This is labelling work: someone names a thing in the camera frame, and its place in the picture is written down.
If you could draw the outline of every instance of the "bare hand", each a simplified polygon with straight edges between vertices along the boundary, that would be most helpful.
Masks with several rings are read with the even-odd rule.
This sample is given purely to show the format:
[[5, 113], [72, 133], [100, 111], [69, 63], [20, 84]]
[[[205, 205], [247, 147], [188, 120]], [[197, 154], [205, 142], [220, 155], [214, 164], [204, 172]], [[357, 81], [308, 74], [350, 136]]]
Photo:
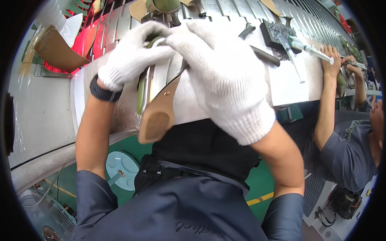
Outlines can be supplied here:
[[[349, 60], [356, 61], [355, 57], [350, 55], [350, 56], [344, 57], [341, 61], [341, 64], [344, 64], [345, 62], [347, 62]], [[362, 71], [359, 69], [359, 67], [348, 64], [348, 65], [346, 65], [346, 70], [349, 74], [354, 73], [355, 77], [363, 79], [363, 74], [362, 74]]]
[[328, 57], [334, 58], [334, 63], [332, 65], [325, 60], [322, 60], [322, 65], [324, 69], [324, 75], [336, 79], [341, 66], [339, 52], [335, 47], [331, 47], [331, 45], [324, 46], [320, 49], [320, 51], [326, 54]]

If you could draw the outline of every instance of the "electric fan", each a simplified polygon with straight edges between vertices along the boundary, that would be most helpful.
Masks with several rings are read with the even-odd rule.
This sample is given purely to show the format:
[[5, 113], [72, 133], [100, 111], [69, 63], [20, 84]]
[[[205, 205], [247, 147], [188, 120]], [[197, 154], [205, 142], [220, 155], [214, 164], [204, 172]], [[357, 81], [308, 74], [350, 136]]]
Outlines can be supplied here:
[[44, 238], [43, 240], [65, 241], [70, 239], [76, 221], [52, 197], [44, 196], [39, 189], [30, 188], [19, 195], [19, 201], [37, 233]]

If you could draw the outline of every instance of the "smartwatch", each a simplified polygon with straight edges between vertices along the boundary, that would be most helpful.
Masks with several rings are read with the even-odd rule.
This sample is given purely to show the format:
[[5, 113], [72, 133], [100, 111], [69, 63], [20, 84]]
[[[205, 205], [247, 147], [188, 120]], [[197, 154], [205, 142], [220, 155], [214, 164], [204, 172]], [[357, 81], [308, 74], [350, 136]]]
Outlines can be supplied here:
[[91, 80], [91, 83], [90, 83], [91, 94], [97, 99], [101, 99], [108, 102], [116, 102], [119, 99], [120, 95], [122, 94], [122, 90], [110, 91], [108, 89], [102, 89], [98, 85], [96, 81], [97, 79], [98, 79], [98, 74], [93, 78], [93, 80]]

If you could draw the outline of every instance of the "fan grille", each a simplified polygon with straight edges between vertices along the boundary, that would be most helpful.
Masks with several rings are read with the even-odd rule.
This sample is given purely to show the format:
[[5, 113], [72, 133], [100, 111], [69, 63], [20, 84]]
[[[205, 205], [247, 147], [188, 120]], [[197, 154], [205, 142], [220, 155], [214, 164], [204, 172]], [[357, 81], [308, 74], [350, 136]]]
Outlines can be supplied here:
[[[37, 203], [44, 193], [39, 189], [30, 188], [19, 195], [19, 201], [23, 205], [33, 205]], [[60, 241], [70, 239], [71, 231], [76, 225], [73, 216], [52, 197], [47, 195], [44, 200], [34, 207], [24, 207], [31, 224], [37, 233], [42, 233], [45, 227], [50, 227], [59, 236]]]

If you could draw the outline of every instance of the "black sponge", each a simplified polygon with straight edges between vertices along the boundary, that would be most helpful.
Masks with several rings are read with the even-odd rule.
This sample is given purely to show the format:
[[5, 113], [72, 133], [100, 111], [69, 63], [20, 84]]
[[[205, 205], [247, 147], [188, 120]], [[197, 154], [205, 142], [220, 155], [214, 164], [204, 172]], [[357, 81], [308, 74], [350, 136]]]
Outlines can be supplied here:
[[[286, 27], [283, 24], [272, 24], [268, 21], [263, 20], [263, 23], [260, 24], [261, 33], [263, 34], [264, 42], [268, 47], [284, 50], [280, 41], [277, 38], [277, 35], [281, 33], [284, 37], [287, 35], [296, 36], [295, 30], [292, 28]], [[293, 52], [296, 54], [301, 53], [301, 50], [292, 48]]]

